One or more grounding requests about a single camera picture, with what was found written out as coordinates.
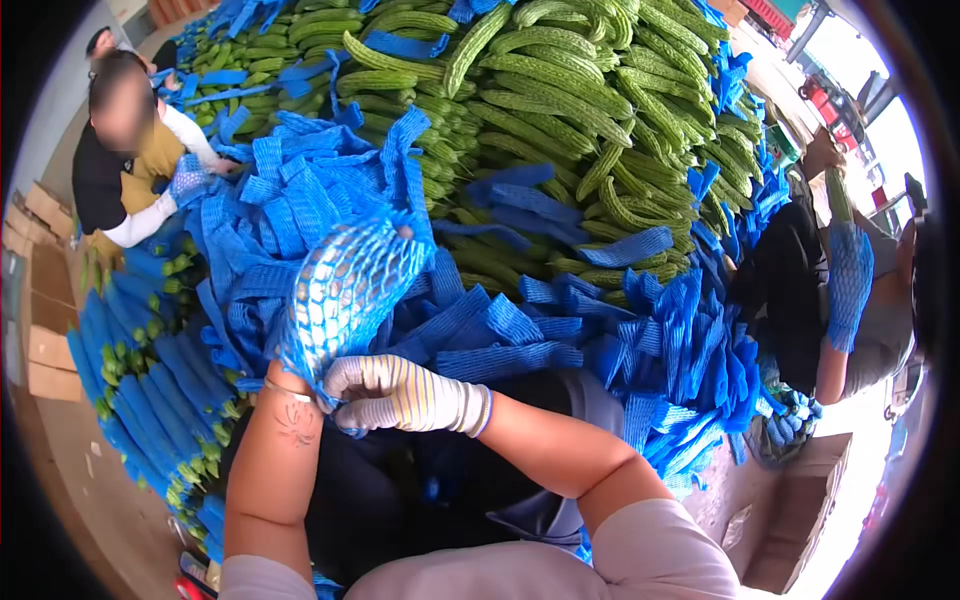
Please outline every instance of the white knit glove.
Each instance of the white knit glove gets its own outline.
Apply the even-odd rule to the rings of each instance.
[[[324,391],[346,403],[334,415],[345,431],[449,429],[475,438],[492,405],[487,386],[441,377],[392,355],[338,358],[324,378]]]

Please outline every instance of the cardboard box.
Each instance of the cardboard box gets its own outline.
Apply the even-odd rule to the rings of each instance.
[[[20,235],[16,229],[4,224],[3,233],[0,234],[3,239],[3,247],[10,252],[15,252],[20,256],[29,256],[33,251],[33,242]]]
[[[45,223],[30,214],[23,206],[13,203],[7,208],[7,218],[4,229],[12,228],[22,237],[35,244],[56,244],[57,236],[53,234]]]
[[[851,433],[813,438],[783,472],[766,536],[743,577],[743,585],[785,594],[803,572],[820,541],[840,487]]]
[[[27,386],[30,393],[36,397],[66,402],[80,402],[84,399],[84,386],[79,375],[39,363],[28,364]]]
[[[35,245],[30,258],[30,287],[51,300],[76,306],[66,256],[56,246]]]
[[[75,371],[66,332],[70,325],[79,326],[77,309],[33,292],[30,315],[33,322],[28,333],[27,359],[47,367]]]
[[[54,234],[62,239],[68,240],[73,235],[73,217],[70,212],[54,198],[50,192],[40,187],[40,184],[34,181],[34,185],[27,193],[24,201],[27,209],[37,216],[40,221],[47,224]]]

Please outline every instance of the blue mesh net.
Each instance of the blue mesh net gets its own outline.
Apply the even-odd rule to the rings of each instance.
[[[404,215],[376,215],[333,228],[303,261],[274,352],[284,366],[318,382],[338,356],[366,353],[380,323],[434,251]],[[337,400],[324,396],[329,409]]]

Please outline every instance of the forearm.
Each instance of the forearm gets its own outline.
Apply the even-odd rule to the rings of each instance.
[[[277,386],[309,394],[298,377],[271,363]],[[324,416],[315,404],[264,388],[229,474],[224,556],[261,556],[311,583],[303,520],[317,478]]]
[[[477,439],[530,479],[567,498],[583,497],[636,461],[660,483],[646,461],[609,431],[497,392],[490,420]]]
[[[817,364],[816,400],[821,404],[836,404],[843,396],[847,383],[846,352],[833,347],[829,336],[820,345],[820,362]]]
[[[312,394],[276,360],[267,378],[291,392]],[[316,404],[264,387],[230,470],[228,509],[279,524],[301,522],[317,476],[323,423]]]
[[[177,212],[177,203],[169,192],[163,192],[153,204],[140,212],[128,214],[123,223],[104,230],[104,235],[121,248],[132,248],[153,235],[167,218]]]
[[[206,140],[204,130],[190,117],[169,105],[164,106],[159,114],[163,125],[173,132],[187,150],[197,155],[204,167],[211,169],[216,164],[219,156]]]

